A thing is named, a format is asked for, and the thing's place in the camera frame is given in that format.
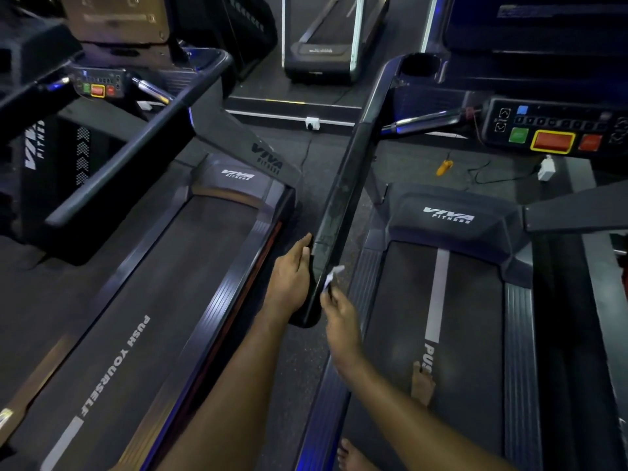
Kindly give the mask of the black treadmill with long handrail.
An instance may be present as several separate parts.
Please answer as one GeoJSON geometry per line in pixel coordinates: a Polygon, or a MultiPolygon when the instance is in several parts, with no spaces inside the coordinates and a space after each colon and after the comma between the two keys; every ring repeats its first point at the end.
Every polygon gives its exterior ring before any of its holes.
{"type": "Polygon", "coordinates": [[[519,471],[628,471],[628,0],[429,0],[421,34],[377,74],[313,246],[318,296],[365,189],[348,297],[367,358],[519,471]],[[460,134],[460,150],[530,163],[497,197],[382,182],[378,143],[460,134]],[[537,178],[550,155],[556,174],[537,178]]]}

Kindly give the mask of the person's left forearm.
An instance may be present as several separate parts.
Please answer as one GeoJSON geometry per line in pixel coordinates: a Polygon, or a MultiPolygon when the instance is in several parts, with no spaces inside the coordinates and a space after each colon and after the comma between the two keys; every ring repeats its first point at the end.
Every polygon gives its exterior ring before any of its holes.
{"type": "Polygon", "coordinates": [[[293,314],[265,304],[156,471],[253,471],[264,444],[279,349],[293,314]]]}

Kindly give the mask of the person's right hand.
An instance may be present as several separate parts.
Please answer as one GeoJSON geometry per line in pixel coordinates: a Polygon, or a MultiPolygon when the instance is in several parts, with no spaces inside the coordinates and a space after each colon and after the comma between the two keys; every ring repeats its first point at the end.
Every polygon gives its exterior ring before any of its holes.
{"type": "Polygon", "coordinates": [[[343,294],[342,314],[325,314],[326,338],[332,362],[340,376],[350,377],[364,361],[362,332],[357,310],[343,294]]]}

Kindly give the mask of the black treadmill with silver rails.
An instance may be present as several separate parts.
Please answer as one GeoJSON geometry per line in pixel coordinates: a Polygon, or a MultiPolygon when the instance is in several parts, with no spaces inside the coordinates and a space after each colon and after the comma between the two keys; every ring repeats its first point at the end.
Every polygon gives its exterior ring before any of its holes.
{"type": "Polygon", "coordinates": [[[281,64],[299,83],[353,84],[390,0],[281,0],[281,64]]]}

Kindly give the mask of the person's right forearm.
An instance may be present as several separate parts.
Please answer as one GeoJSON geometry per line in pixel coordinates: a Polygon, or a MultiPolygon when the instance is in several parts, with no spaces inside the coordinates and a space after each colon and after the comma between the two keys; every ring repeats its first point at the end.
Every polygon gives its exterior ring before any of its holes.
{"type": "Polygon", "coordinates": [[[395,388],[364,356],[334,363],[408,471],[516,471],[395,388]]]}

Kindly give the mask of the brown cardboard box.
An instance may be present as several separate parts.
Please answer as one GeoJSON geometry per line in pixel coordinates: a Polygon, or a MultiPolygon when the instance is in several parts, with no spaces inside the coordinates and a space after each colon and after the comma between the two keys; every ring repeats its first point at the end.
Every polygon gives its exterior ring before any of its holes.
{"type": "Polygon", "coordinates": [[[171,34],[165,0],[60,0],[81,42],[162,44],[171,34]]]}

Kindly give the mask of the person's right foot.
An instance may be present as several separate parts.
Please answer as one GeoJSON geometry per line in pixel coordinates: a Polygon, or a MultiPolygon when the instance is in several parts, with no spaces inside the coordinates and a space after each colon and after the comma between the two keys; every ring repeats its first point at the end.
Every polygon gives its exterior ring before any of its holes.
{"type": "Polygon", "coordinates": [[[435,392],[435,381],[427,366],[415,361],[412,364],[411,397],[428,408],[435,392]]]}

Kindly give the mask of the person's left hand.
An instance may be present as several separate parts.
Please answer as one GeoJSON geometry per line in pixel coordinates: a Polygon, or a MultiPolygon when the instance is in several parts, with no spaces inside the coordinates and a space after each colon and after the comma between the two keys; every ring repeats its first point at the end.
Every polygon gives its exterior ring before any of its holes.
{"type": "Polygon", "coordinates": [[[291,316],[303,306],[310,288],[309,285],[308,289],[296,289],[291,284],[290,250],[274,263],[262,307],[266,316],[283,324],[287,324],[291,316]]]}

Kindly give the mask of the small white cloth piece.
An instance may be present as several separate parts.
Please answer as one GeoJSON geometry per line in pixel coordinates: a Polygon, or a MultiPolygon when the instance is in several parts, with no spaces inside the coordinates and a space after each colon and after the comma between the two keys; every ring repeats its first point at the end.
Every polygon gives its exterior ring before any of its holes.
{"type": "Polygon", "coordinates": [[[325,277],[325,283],[323,285],[323,292],[328,291],[330,285],[334,282],[335,278],[344,271],[345,266],[340,264],[330,269],[329,273],[325,277]]]}

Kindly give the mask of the black treadmill with slogan belt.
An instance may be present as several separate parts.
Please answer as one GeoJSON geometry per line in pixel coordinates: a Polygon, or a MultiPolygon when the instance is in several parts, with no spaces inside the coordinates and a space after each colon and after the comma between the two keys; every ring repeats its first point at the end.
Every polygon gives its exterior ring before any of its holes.
{"type": "Polygon", "coordinates": [[[147,471],[294,212],[300,168],[224,109],[231,55],[183,52],[81,54],[0,103],[0,471],[147,471]]]}

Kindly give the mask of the person's foot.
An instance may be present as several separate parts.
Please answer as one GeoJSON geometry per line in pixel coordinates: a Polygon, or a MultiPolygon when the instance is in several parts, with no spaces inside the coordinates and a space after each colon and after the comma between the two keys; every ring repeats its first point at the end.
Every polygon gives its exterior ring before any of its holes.
{"type": "Polygon", "coordinates": [[[342,438],[339,442],[337,463],[340,471],[381,471],[347,438],[342,438]]]}
{"type": "Polygon", "coordinates": [[[412,364],[411,397],[428,408],[435,392],[435,381],[427,366],[415,361],[412,364]]]}

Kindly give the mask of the person's left foot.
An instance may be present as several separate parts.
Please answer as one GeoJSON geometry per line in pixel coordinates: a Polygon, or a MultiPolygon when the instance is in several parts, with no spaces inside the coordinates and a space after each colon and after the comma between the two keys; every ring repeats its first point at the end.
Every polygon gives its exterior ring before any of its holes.
{"type": "Polygon", "coordinates": [[[339,442],[337,463],[340,471],[381,471],[347,438],[342,438],[339,442]]]}

